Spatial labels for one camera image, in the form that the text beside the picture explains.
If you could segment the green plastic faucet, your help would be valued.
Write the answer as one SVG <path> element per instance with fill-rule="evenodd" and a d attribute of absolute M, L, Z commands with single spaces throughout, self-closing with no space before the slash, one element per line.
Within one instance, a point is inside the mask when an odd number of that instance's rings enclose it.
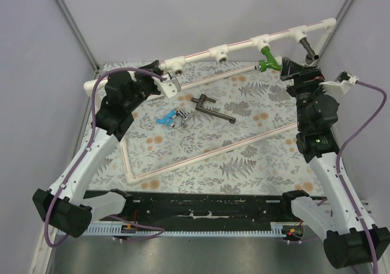
<path fill-rule="evenodd" d="M 265 56 L 265 60 L 260 60 L 258 62 L 258 70 L 260 72 L 265 72 L 268 69 L 275 70 L 275 71 L 281 71 L 282 65 L 277 62 L 275 57 L 272 55 L 270 47 L 265 46 L 263 47 L 260 52 Z"/>

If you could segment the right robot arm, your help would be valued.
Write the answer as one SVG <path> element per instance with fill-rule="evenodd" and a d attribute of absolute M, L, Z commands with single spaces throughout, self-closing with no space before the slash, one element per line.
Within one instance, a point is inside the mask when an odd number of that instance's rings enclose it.
<path fill-rule="evenodd" d="M 331 212 L 303 191 L 284 193 L 287 207 L 322 241 L 334 268 L 370 263 L 373 273 L 378 273 L 378 260 L 389 246 L 389 229 L 378 227 L 358 198 L 342 164 L 349 142 L 339 146 L 332 133 L 338 121 L 335 96 L 345 95 L 354 85 L 371 85 L 345 71 L 335 81 L 326 81 L 317 66 L 287 57 L 282 58 L 280 80 L 293 81 L 286 90 L 296 100 L 297 148 L 320 181 Z"/>

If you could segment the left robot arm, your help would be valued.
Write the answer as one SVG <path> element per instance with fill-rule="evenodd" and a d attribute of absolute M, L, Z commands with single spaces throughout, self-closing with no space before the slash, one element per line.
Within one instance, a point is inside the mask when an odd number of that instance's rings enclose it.
<path fill-rule="evenodd" d="M 37 189 L 32 200 L 44 221 L 67 236 L 81 236 L 95 220 L 122 212 L 130 195 L 112 189 L 104 195 L 85 198 L 88 185 L 107 154 L 132 125 L 133 111 L 149 96 L 159 95 L 155 84 L 163 74 L 159 62 L 135 68 L 118 68 L 105 74 L 106 95 L 93 111 L 89 140 L 83 144 L 64 173 L 49 189 Z"/>

